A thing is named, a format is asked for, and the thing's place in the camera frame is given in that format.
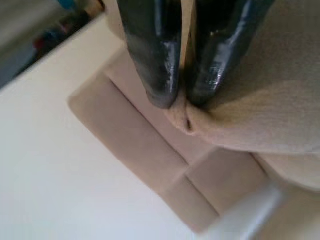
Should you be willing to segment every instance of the white surface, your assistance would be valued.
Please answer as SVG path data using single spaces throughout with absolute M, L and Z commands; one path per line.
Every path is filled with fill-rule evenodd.
M 269 188 L 196 237 L 76 119 L 67 98 L 121 46 L 100 17 L 0 91 L 0 240 L 237 240 L 266 216 Z

